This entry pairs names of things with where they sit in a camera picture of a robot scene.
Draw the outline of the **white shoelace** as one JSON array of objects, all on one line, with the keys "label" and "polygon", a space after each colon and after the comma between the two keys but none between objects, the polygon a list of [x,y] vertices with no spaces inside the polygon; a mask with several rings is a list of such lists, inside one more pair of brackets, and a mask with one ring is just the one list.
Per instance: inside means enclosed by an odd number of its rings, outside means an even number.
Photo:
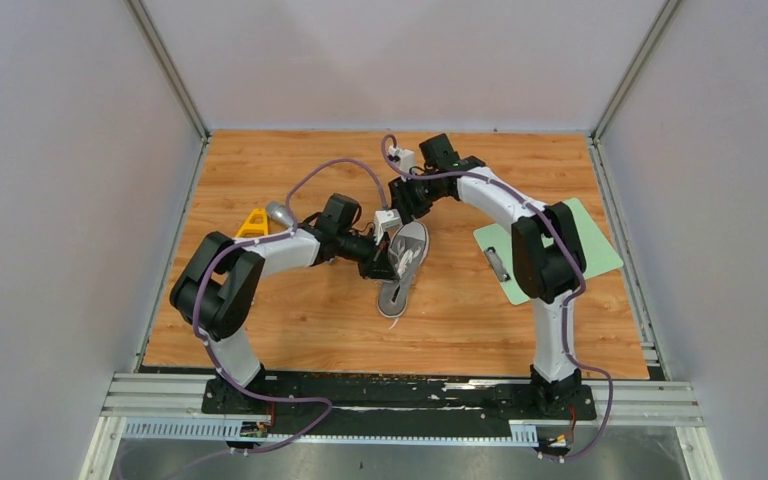
[{"label": "white shoelace", "polygon": [[414,238],[393,240],[388,250],[388,258],[396,269],[399,279],[416,264],[421,264],[426,255],[427,244]]}]

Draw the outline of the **grey canvas sneaker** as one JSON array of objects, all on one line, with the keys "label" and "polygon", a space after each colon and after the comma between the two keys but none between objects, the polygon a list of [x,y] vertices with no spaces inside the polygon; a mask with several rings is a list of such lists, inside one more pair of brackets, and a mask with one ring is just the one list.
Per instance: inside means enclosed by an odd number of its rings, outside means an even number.
[{"label": "grey canvas sneaker", "polygon": [[377,300],[379,313],[385,318],[398,318],[407,309],[410,288],[430,249],[430,236],[425,224],[413,221],[402,226],[388,248],[397,278],[381,284]]}]

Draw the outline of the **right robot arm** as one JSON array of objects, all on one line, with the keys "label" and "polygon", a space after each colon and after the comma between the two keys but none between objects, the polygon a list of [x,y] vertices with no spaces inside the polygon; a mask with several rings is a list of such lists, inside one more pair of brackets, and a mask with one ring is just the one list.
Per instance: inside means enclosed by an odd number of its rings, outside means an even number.
[{"label": "right robot arm", "polygon": [[586,258],[570,208],[520,192],[476,156],[461,156],[445,134],[420,143],[423,164],[409,162],[396,137],[385,135],[381,152],[397,177],[389,182],[391,205],[403,222],[428,214],[434,202],[451,197],[504,228],[511,240],[512,274],[532,305],[536,351],[531,365],[531,403],[556,417],[581,386],[581,368],[571,338],[574,301],[586,289]]}]

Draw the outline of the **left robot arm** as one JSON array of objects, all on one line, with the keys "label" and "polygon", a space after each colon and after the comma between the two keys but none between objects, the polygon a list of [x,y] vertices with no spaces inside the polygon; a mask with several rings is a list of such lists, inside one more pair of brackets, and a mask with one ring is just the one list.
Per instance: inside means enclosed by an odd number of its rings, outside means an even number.
[{"label": "left robot arm", "polygon": [[255,379],[262,363],[244,329],[261,279],[336,257],[355,262],[364,279],[396,279],[388,235],[355,229],[360,210],[356,200],[333,194],[322,211],[280,234],[240,239],[211,232],[173,285],[171,306],[230,384],[227,397],[239,411],[256,412],[266,400],[266,386]]}]

